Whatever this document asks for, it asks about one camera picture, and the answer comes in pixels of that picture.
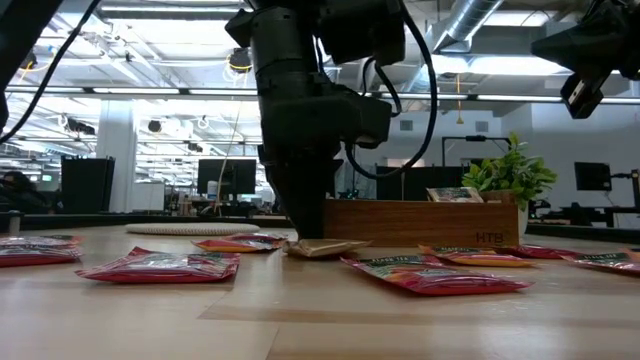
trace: brown snack bag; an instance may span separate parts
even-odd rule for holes
[[[297,242],[286,241],[283,246],[283,251],[289,255],[319,258],[343,254],[351,250],[367,247],[370,244],[371,241],[302,239]]]

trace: ceiling duct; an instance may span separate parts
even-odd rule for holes
[[[504,0],[457,0],[451,16],[427,30],[427,44],[434,53],[471,51],[471,38]]]

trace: computer monitor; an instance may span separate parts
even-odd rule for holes
[[[582,191],[611,191],[611,169],[603,163],[575,163],[576,186]]]
[[[224,160],[203,159],[198,162],[198,193],[207,193],[210,180],[220,181]],[[256,160],[227,160],[222,176],[221,194],[255,194]]]

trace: ceiling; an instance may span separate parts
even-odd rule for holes
[[[450,0],[406,2],[414,20],[425,32],[428,24],[435,24],[449,16],[453,3]],[[40,83],[47,64],[86,6],[87,0],[67,0],[63,4],[60,13],[42,33],[34,49],[37,56],[35,70],[18,71],[12,85]],[[146,8],[136,11],[136,7],[141,6]],[[96,12],[83,28],[82,35],[65,54],[50,85],[253,89],[253,74],[236,74],[227,63],[227,57],[236,44],[224,30],[224,18],[233,13],[202,11],[203,7],[213,6],[232,10],[244,5],[237,1],[220,0],[103,0],[101,10]],[[557,96],[567,72],[521,75],[522,68],[527,66],[517,61],[511,61],[515,65],[491,68],[480,65],[486,58],[495,55],[530,59],[528,44],[541,37],[544,26],[575,20],[575,12],[583,6],[582,1],[506,0],[474,36],[470,53],[434,57],[440,92]],[[328,62],[326,69],[334,81],[358,89],[362,84],[362,65],[362,61],[340,66]],[[420,87],[421,63],[413,39],[407,40],[405,61],[386,67],[385,71],[400,91],[427,90],[424,84],[423,88]],[[370,89],[379,89],[381,81],[373,75],[367,83]],[[603,92],[614,96],[628,89],[626,80],[619,75],[612,75],[604,85]],[[29,94],[13,93],[9,96],[11,118],[7,126],[15,124],[30,100]],[[261,130],[255,101],[163,100],[159,96],[158,99],[137,99],[134,102],[135,114],[141,121],[138,149],[141,176],[152,175],[149,168],[154,167],[145,165],[147,161],[157,163],[155,166],[165,169],[165,174],[174,172],[186,178],[191,173],[185,172],[183,165],[176,165],[174,159],[178,156],[183,159],[189,159],[190,156],[197,159],[200,155],[256,156],[256,146],[253,144],[260,142]],[[422,111],[426,106],[414,102],[411,110]],[[442,102],[441,110],[447,111],[456,106],[457,102]],[[100,107],[99,98],[43,97],[33,116],[19,132],[20,136],[40,138],[39,141],[13,141],[11,146],[4,148],[4,157],[36,156],[42,159],[51,154],[91,155],[95,149],[95,136],[70,133],[61,125],[66,119],[74,119],[99,131]],[[497,114],[506,109],[504,104],[482,102],[464,103],[463,108],[492,110]],[[148,130],[148,123],[152,120],[166,124],[161,133]],[[169,143],[185,137],[194,142],[209,140],[219,143],[202,143],[202,153],[189,151],[185,144]],[[80,138],[82,141],[54,142],[43,138]],[[229,147],[225,142],[230,141],[245,141],[252,145]],[[10,164],[10,167],[17,166],[15,161]],[[158,176],[162,177],[168,178],[164,174]]]

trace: column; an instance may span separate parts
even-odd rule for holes
[[[136,176],[138,121],[131,100],[103,100],[98,127],[96,157],[115,159],[111,187],[111,212],[130,212]]]

